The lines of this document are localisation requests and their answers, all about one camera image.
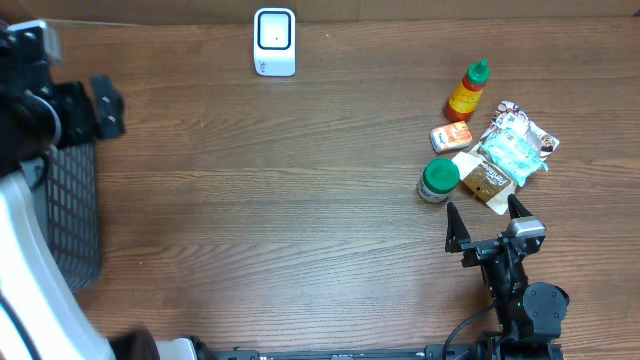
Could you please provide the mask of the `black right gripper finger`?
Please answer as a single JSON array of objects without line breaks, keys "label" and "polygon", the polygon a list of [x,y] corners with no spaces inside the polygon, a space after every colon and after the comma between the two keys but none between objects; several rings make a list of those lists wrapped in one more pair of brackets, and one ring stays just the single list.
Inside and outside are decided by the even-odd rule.
[{"label": "black right gripper finger", "polygon": [[445,251],[448,253],[461,252],[462,245],[469,243],[471,237],[453,202],[447,204],[447,235]]},{"label": "black right gripper finger", "polygon": [[507,197],[508,210],[511,219],[531,217],[532,213],[518,200],[514,194]]}]

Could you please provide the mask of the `clear snack bag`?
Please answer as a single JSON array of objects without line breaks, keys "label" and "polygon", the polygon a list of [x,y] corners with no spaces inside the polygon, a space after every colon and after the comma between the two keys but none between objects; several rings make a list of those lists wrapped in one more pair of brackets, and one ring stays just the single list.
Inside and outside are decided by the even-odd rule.
[{"label": "clear snack bag", "polygon": [[529,144],[545,162],[559,146],[559,140],[538,127],[535,122],[514,102],[502,101],[490,121],[489,127],[476,145],[467,152],[454,156],[453,162],[460,172],[460,180],[473,194],[495,213],[507,211],[507,197],[519,186],[491,159],[481,144],[492,134],[511,129]]}]

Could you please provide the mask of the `teal wipes pack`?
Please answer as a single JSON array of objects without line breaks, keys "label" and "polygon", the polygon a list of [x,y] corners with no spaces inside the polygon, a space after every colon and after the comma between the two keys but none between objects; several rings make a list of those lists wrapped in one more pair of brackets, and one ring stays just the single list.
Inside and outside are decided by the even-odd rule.
[{"label": "teal wipes pack", "polygon": [[523,187],[527,178],[538,170],[548,170],[534,149],[511,129],[490,135],[481,144],[481,149],[519,187]]}]

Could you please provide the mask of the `green cap white jar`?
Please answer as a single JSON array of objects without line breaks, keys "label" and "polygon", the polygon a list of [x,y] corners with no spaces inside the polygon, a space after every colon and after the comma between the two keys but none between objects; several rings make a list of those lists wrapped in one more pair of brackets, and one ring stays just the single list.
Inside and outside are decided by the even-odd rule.
[{"label": "green cap white jar", "polygon": [[460,182],[457,165],[446,158],[432,160],[424,169],[416,189],[427,202],[444,202]]}]

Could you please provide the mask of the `small orange box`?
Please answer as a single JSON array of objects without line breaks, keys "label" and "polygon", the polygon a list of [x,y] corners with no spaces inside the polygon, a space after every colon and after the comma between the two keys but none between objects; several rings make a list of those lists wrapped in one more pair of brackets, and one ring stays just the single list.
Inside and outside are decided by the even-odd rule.
[{"label": "small orange box", "polygon": [[443,153],[468,147],[473,137],[467,123],[459,121],[432,129],[430,139],[434,151]]}]

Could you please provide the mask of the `green cap hot sauce bottle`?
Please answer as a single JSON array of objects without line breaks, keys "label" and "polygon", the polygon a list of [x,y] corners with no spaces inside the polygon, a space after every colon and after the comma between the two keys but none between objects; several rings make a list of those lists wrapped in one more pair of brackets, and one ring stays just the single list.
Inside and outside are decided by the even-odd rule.
[{"label": "green cap hot sauce bottle", "polygon": [[471,64],[444,105],[445,117],[450,122],[468,121],[479,104],[489,78],[487,59]]}]

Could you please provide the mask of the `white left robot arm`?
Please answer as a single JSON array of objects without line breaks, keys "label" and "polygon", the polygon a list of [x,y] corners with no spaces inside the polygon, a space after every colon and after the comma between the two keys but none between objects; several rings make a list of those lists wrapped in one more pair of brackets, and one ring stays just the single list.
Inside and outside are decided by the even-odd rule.
[{"label": "white left robot arm", "polygon": [[1,354],[6,359],[208,359],[194,336],[144,328],[107,338],[75,292],[102,270],[96,144],[125,132],[124,102],[104,75],[55,83],[55,30],[1,29]]}]

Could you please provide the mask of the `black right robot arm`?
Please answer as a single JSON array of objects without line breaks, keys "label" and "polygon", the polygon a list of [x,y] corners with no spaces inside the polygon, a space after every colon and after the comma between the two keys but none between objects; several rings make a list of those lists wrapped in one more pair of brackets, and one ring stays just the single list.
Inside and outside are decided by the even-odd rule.
[{"label": "black right robot arm", "polygon": [[[470,316],[447,337],[443,359],[562,359],[561,347],[553,341],[561,336],[561,323],[570,304],[560,287],[545,282],[530,283],[523,260],[537,253],[546,237],[546,226],[528,211],[515,195],[507,198],[510,221],[493,239],[473,241],[457,210],[447,204],[445,251],[463,255],[465,268],[481,268],[492,303]],[[467,325],[495,312],[500,330],[485,332],[459,353],[451,342]]]}]

